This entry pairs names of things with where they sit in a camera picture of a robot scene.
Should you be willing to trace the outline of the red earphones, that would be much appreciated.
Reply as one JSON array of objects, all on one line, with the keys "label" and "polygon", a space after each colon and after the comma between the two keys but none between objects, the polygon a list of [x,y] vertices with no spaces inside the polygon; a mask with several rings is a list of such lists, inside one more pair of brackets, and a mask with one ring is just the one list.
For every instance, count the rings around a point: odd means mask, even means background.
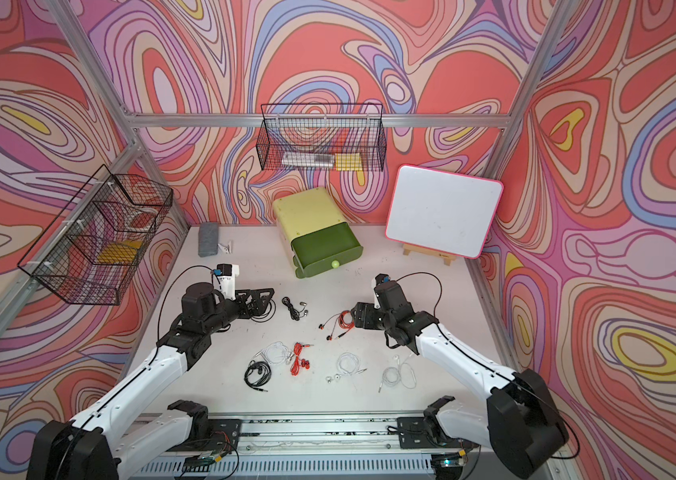
[{"label": "red earphones", "polygon": [[354,327],[354,320],[349,310],[343,310],[340,313],[334,314],[319,325],[320,330],[330,328],[330,332],[326,336],[327,341],[341,339],[353,330]]},{"label": "red earphones", "polygon": [[296,342],[293,348],[293,362],[290,367],[292,376],[298,376],[302,370],[309,370],[311,365],[308,359],[303,357],[303,351],[310,347],[310,344]]}]

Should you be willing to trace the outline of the green yellow drawer cabinet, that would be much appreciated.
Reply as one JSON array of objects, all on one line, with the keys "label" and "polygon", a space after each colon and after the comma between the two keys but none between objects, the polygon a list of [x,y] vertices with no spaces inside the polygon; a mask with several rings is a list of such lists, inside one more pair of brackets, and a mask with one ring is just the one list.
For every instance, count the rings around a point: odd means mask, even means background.
[{"label": "green yellow drawer cabinet", "polygon": [[364,252],[343,212],[324,187],[279,198],[273,202],[273,210],[299,279],[338,269],[358,260]]}]

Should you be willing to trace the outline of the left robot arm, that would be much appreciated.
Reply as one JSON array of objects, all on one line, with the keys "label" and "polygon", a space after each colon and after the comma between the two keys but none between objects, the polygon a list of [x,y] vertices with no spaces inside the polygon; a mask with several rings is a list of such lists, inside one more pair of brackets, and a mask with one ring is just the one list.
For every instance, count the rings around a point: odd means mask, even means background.
[{"label": "left robot arm", "polygon": [[212,337],[237,319],[264,315],[272,288],[234,290],[199,282],[181,298],[181,311],[150,356],[92,406],[67,422],[51,421],[37,433],[30,479],[128,479],[153,459],[207,429],[207,409],[179,401],[156,420],[129,430],[164,390],[187,373]]}]

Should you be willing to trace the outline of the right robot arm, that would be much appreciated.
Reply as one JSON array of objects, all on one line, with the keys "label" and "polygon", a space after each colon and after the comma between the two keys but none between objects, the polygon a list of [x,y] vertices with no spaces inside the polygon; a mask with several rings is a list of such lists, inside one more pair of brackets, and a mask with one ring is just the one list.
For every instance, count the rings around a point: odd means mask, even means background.
[{"label": "right robot arm", "polygon": [[434,314],[416,310],[399,281],[387,274],[375,277],[373,295],[373,302],[352,308],[356,328],[380,331],[387,348],[405,347],[436,364],[484,405],[477,415],[458,406],[452,395],[430,404],[424,433],[433,442],[487,446],[521,479],[530,478],[568,443],[569,427],[536,371],[517,371],[479,353]]}]

